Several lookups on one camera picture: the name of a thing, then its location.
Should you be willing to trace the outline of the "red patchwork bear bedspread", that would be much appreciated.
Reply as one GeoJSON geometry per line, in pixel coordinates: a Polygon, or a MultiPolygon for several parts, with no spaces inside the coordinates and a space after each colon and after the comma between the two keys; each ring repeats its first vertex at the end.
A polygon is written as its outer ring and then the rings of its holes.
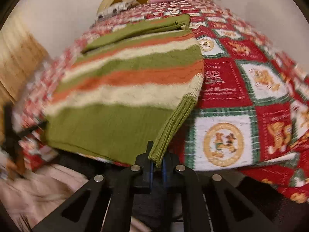
{"type": "Polygon", "coordinates": [[[127,24],[183,14],[190,16],[204,78],[197,104],[168,148],[193,170],[237,168],[294,202],[307,202],[308,76],[259,31],[211,1],[144,4],[97,20],[39,75],[20,124],[47,121],[55,89],[88,44],[127,24]]]}

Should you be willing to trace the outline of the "striped green orange knit sweater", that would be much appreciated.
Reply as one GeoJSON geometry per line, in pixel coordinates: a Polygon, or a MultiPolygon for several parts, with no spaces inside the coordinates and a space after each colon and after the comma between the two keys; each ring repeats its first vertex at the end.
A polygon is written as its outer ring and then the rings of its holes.
{"type": "Polygon", "coordinates": [[[131,165],[152,141],[160,166],[203,84],[189,24],[186,14],[142,20],[88,44],[45,108],[47,144],[131,165]]]}

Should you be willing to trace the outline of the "white car print pillow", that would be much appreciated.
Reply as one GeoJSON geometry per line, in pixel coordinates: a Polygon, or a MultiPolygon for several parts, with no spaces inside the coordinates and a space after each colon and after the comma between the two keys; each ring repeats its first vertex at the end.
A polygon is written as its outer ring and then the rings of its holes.
{"type": "Polygon", "coordinates": [[[118,2],[106,9],[101,9],[97,13],[96,19],[98,21],[109,19],[113,16],[119,15],[120,13],[127,11],[133,7],[139,6],[140,3],[137,0],[127,1],[127,2],[118,2]]]}

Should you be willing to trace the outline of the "beige side curtain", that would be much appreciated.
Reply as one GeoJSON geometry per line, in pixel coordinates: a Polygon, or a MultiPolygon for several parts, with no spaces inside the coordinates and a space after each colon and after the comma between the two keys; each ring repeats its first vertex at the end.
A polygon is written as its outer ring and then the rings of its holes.
{"type": "Polygon", "coordinates": [[[48,57],[18,14],[12,14],[1,28],[1,104],[16,101],[28,78],[48,57]]]}

